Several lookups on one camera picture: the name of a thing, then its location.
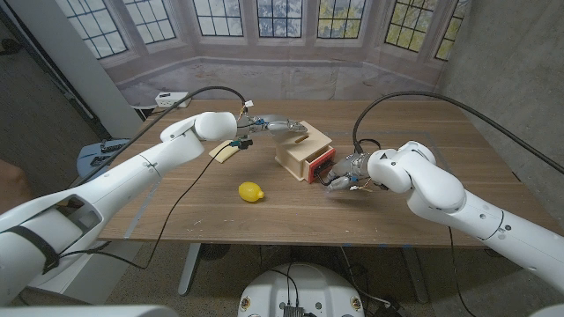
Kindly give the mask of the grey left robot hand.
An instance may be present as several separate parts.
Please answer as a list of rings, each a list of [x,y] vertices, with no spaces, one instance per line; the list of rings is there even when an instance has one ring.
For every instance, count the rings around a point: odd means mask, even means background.
[[[247,137],[250,134],[268,131],[273,136],[305,135],[308,128],[302,123],[292,120],[281,114],[260,114],[256,116],[243,116],[237,123],[238,137]]]

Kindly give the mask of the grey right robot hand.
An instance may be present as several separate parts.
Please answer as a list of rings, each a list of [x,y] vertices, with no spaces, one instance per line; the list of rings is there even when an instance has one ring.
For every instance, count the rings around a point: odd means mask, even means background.
[[[371,180],[367,163],[371,154],[368,152],[353,153],[339,160],[328,172],[329,191],[365,190]]]

